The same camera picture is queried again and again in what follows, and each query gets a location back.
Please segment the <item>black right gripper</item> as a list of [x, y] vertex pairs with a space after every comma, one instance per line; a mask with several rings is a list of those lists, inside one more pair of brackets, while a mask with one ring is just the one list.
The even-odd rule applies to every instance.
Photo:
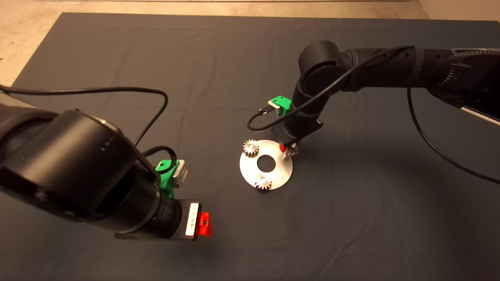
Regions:
[[302, 142], [306, 136], [319, 130], [323, 125], [324, 123], [316, 117], [294, 115], [272, 126], [271, 131], [280, 143], [280, 151], [287, 153], [289, 146]]

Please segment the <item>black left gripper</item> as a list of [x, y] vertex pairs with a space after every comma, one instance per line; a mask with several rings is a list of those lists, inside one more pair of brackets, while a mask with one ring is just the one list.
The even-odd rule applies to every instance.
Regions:
[[196, 241], [198, 236], [212, 237], [213, 226], [209, 212], [202, 212], [202, 203], [195, 199], [175, 199], [176, 223], [172, 239]]

